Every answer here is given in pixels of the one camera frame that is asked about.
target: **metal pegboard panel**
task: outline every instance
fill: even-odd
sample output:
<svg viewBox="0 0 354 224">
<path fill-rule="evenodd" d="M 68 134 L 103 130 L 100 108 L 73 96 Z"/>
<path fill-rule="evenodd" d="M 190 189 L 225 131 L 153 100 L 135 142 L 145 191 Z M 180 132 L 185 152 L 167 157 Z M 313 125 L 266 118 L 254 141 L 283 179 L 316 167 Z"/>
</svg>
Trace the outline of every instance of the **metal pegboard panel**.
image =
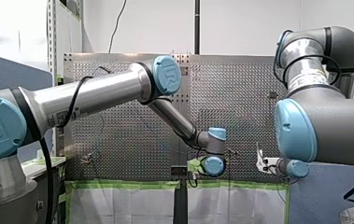
<svg viewBox="0 0 354 224">
<path fill-rule="evenodd" d="M 128 69 L 154 54 L 66 54 L 65 83 Z M 78 120 L 65 129 L 68 179 L 169 180 L 177 138 L 147 106 L 137 101 Z"/>
<path fill-rule="evenodd" d="M 199 130 L 227 130 L 226 147 L 237 151 L 229 160 L 230 178 L 271 181 L 258 171 L 256 146 L 266 157 L 276 149 L 274 107 L 285 94 L 272 75 L 272 57 L 201 56 L 189 58 L 191 120 Z M 191 151 L 190 158 L 196 157 Z"/>
</svg>

